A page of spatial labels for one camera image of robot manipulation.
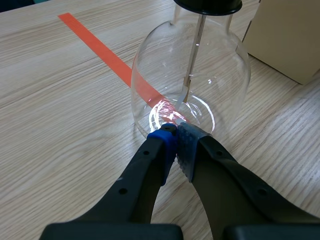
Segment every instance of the black bottle cap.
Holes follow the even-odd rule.
[[[242,7],[241,0],[174,0],[180,7],[191,12],[210,16],[230,15]]]

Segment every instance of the orange tape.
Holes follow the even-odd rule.
[[[83,26],[74,16],[70,13],[64,13],[58,16],[102,61],[107,64],[115,74],[117,74],[125,84],[131,87],[131,68],[124,63],[116,54],[114,54],[106,45],[103,44],[95,35],[93,35],[85,26]],[[167,123],[174,123],[173,117],[182,118],[175,107],[157,90],[144,80],[144,78],[137,72],[136,73],[135,89],[140,97],[153,108],[161,104],[164,115],[161,117]]]

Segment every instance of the wood grain surface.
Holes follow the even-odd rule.
[[[257,0],[231,30],[242,38]],[[51,0],[0,13],[0,232],[38,239],[90,209],[144,138],[130,89],[57,17],[72,13],[129,66],[143,38],[173,16],[172,0]],[[302,86],[250,57],[251,82],[232,130],[232,154],[284,197],[320,217],[320,80]],[[160,189],[153,223],[212,239],[179,166]]]

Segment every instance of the cardboard box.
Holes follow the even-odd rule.
[[[320,0],[262,0],[243,44],[300,84],[320,70]]]

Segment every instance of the glass flask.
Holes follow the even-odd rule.
[[[131,106],[143,136],[162,124],[187,121],[228,142],[251,76],[248,54],[229,30],[231,19],[232,14],[205,16],[177,5],[173,20],[141,43],[132,67]]]

